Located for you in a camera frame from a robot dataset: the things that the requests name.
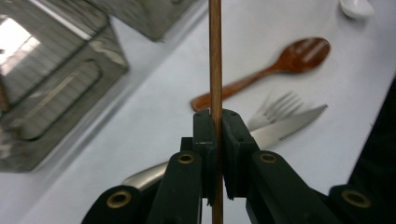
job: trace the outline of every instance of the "metal knife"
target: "metal knife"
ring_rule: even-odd
[[[276,123],[255,129],[250,132],[261,150],[268,148],[308,126],[327,109],[327,105],[309,110],[302,114],[282,119]]]

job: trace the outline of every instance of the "white tabletop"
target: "white tabletop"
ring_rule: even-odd
[[[322,36],[332,44],[313,72],[270,76],[223,103],[245,122],[265,100],[288,91],[298,93],[305,108],[327,104],[320,119],[270,148],[325,194],[347,182],[394,79],[396,2],[370,2],[375,15],[353,21],[337,0],[222,1],[224,84],[270,65],[294,40]],[[168,160],[181,137],[192,136],[190,99],[209,90],[206,0],[157,43],[112,23],[131,65],[123,92],[33,172],[0,174],[0,223],[79,223],[103,191]],[[225,200],[224,223],[248,223],[244,203]],[[210,220],[205,207],[203,223]]]

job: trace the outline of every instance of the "chopstick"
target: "chopstick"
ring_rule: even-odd
[[[216,198],[212,207],[212,223],[223,223],[223,188],[221,171],[221,0],[209,0],[210,115],[218,142]]]

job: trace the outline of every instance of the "brown spoon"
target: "brown spoon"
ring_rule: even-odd
[[[249,77],[242,78],[222,88],[222,98],[232,96],[253,84],[260,78],[273,73],[300,74],[314,69],[324,61],[330,52],[330,43],[319,37],[302,39],[285,48],[278,60],[270,67]],[[194,111],[200,111],[210,106],[210,93],[191,100]]]

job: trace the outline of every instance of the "white ceramic object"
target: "white ceramic object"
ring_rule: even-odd
[[[344,13],[356,20],[369,18],[374,15],[374,9],[367,0],[340,0]]]

